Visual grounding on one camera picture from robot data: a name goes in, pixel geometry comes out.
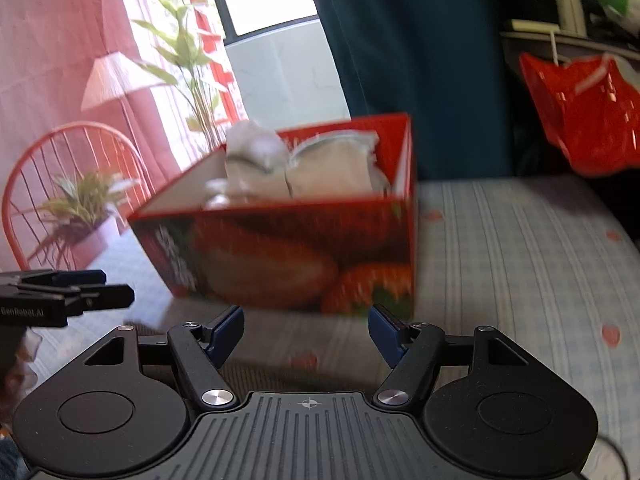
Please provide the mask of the person left hand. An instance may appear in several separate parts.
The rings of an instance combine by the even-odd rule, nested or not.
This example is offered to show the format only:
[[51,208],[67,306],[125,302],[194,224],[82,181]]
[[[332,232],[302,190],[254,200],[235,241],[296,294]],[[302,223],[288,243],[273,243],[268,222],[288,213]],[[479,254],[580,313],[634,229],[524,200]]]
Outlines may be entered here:
[[37,383],[32,370],[42,338],[31,328],[1,329],[1,423],[9,425],[26,393]]

